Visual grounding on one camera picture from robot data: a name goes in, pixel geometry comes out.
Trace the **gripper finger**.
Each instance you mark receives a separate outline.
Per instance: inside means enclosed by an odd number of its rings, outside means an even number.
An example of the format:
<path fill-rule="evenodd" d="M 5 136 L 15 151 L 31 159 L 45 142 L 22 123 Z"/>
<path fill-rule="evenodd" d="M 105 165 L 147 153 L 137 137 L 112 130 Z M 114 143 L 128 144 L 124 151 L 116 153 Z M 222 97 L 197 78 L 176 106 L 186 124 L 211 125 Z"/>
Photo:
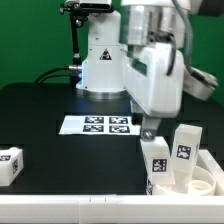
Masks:
<path fill-rule="evenodd" d="M 160 118 L 144 116 L 142 119 L 142 125 L 140 130 L 141 139 L 153 140 L 156 137 L 160 123 Z"/>
<path fill-rule="evenodd" d="M 133 125 L 140 125 L 142 123 L 143 114 L 142 113 L 133 113 L 131 115 L 131 122 Z"/>

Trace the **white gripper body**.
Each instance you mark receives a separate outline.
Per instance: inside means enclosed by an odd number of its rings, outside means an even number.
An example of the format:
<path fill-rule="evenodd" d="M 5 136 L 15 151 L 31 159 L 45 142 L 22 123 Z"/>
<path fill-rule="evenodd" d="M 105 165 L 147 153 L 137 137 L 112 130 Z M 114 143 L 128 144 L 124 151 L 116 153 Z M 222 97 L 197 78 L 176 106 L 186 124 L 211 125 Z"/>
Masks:
<path fill-rule="evenodd" d="M 176 51 L 174 66 L 167 74 L 172 47 L 154 43 L 141 48 L 135 58 L 128 58 L 124 69 L 124 86 L 132 99 L 150 117 L 176 117 L 182 100 L 184 62 Z"/>

